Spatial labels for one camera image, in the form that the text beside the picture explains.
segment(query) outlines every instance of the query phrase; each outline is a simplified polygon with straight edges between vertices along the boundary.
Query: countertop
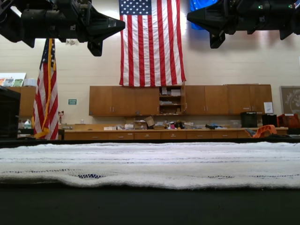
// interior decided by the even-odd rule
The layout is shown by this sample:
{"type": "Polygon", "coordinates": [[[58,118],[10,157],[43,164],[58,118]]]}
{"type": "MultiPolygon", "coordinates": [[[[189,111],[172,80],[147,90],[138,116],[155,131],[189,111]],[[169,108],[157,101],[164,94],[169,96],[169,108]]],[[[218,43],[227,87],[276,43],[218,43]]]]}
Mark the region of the countertop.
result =
{"type": "MultiPolygon", "coordinates": [[[[184,131],[243,131],[246,128],[223,128],[223,129],[163,129],[163,130],[65,130],[65,133],[115,133],[115,132],[184,132],[184,131]]],[[[288,130],[287,127],[278,127],[276,130],[288,130]]]]}

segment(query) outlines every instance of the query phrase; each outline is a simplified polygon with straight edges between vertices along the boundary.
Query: white towel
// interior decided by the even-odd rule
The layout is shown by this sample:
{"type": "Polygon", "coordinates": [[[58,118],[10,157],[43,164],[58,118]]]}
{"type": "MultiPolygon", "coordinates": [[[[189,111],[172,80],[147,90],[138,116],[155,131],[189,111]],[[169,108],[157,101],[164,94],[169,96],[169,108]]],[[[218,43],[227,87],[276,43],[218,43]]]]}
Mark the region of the white towel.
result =
{"type": "Polygon", "coordinates": [[[300,144],[39,145],[0,149],[0,182],[168,189],[300,188],[300,144]]]}

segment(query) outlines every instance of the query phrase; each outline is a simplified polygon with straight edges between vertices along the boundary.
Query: flag on pole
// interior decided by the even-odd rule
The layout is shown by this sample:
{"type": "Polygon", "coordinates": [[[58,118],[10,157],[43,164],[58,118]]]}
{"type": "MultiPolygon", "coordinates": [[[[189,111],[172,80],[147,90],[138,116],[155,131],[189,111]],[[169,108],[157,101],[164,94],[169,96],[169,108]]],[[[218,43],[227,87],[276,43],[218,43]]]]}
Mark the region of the flag on pole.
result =
{"type": "Polygon", "coordinates": [[[154,87],[186,80],[181,45],[180,0],[119,0],[120,85],[154,87]]]}
{"type": "Polygon", "coordinates": [[[39,67],[33,106],[36,138],[58,139],[58,95],[56,82],[55,39],[47,39],[39,67]]]}
{"type": "MultiPolygon", "coordinates": [[[[191,11],[195,11],[212,4],[215,4],[218,0],[190,0],[191,11]]],[[[203,30],[202,27],[192,23],[192,28],[195,30],[203,30]]]]}

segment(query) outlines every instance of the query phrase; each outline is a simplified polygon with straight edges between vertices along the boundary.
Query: black container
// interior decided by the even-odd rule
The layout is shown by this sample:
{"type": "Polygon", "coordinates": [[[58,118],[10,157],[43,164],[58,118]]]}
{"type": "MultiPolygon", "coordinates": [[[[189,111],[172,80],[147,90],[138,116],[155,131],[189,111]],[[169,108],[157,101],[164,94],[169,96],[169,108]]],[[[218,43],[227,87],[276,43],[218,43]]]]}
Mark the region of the black container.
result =
{"type": "Polygon", "coordinates": [[[257,113],[256,112],[242,112],[240,114],[242,128],[256,128],[257,127],[257,113]]]}
{"type": "Polygon", "coordinates": [[[0,86],[0,140],[18,137],[21,94],[0,86]]]}
{"type": "Polygon", "coordinates": [[[262,115],[262,124],[264,126],[274,125],[277,128],[277,115],[262,115]]]}

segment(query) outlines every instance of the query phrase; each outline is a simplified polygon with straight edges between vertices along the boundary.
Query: green sign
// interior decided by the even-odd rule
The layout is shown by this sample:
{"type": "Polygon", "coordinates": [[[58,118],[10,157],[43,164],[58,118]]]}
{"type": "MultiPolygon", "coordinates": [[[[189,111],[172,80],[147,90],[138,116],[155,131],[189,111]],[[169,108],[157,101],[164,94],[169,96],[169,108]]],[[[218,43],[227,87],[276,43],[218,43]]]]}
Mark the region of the green sign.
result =
{"type": "Polygon", "coordinates": [[[69,99],[69,105],[77,105],[77,99],[69,99]]]}

